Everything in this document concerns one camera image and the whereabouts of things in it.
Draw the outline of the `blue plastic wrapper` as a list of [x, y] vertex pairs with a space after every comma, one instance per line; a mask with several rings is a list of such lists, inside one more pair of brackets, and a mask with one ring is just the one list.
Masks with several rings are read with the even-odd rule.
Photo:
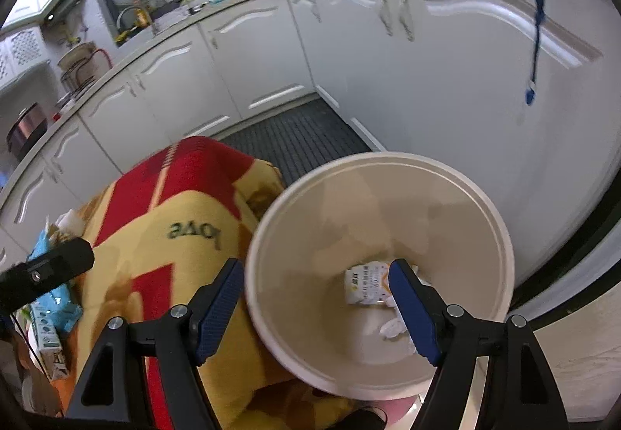
[[[46, 231], [42, 230], [33, 250], [28, 255], [28, 261], [46, 254], [52, 248], [52, 242], [49, 240]], [[68, 284], [62, 284], [43, 294], [37, 298], [37, 304], [45, 311], [55, 329], [62, 334], [69, 334], [83, 313], [82, 307], [78, 304], [77, 298], [69, 289]]]

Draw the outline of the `long white green box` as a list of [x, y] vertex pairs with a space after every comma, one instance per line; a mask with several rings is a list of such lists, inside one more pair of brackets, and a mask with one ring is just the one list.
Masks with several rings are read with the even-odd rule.
[[31, 328], [28, 338], [34, 344], [36, 357], [43, 365], [46, 374], [52, 381], [68, 377], [68, 367], [61, 341], [50, 315], [37, 303], [29, 306]]

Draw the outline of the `patterned paper food bag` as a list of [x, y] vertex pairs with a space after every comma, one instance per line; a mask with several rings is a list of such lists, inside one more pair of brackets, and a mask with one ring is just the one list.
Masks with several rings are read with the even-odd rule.
[[353, 266], [344, 273], [344, 295], [349, 305], [385, 306], [392, 296], [389, 264], [372, 261]]

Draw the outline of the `beige round trash bin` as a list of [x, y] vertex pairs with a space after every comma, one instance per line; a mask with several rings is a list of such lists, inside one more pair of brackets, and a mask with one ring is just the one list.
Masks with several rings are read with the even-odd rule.
[[420, 393], [434, 371], [397, 322], [395, 259], [444, 302], [504, 319], [513, 246], [487, 195], [430, 158], [360, 153], [298, 179], [259, 223], [245, 295], [264, 345], [296, 378], [334, 395]]

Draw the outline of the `chrome kitchen faucet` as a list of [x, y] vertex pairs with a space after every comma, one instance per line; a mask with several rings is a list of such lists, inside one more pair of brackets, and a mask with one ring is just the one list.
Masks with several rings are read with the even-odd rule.
[[149, 29], [153, 35], [159, 33], [159, 27], [151, 14], [139, 4], [123, 8], [118, 14], [116, 27], [120, 33], [131, 32], [134, 28]]

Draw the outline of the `red yellow orange blanket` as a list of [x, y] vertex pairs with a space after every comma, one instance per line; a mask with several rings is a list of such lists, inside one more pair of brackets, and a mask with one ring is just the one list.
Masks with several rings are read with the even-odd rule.
[[[82, 210], [93, 268], [77, 280], [83, 313], [68, 335], [73, 393], [106, 322], [161, 316], [214, 280], [231, 258], [245, 259], [253, 233], [283, 191], [279, 170], [205, 136], [192, 136], [142, 161]], [[239, 304], [216, 353], [199, 370], [226, 429], [325, 429], [354, 410], [294, 378], [270, 354]]]

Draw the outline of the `copper rice cooker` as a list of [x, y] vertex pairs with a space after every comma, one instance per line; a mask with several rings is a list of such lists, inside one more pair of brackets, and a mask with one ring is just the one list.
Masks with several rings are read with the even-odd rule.
[[17, 121], [6, 136], [7, 149], [22, 161], [47, 130], [47, 116], [39, 103], [20, 111]]

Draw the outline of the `black floor mat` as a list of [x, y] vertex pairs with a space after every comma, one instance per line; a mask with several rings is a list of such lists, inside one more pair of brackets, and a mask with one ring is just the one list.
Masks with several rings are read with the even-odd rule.
[[222, 142], [274, 164], [286, 186], [328, 162], [371, 150], [322, 100], [271, 115]]

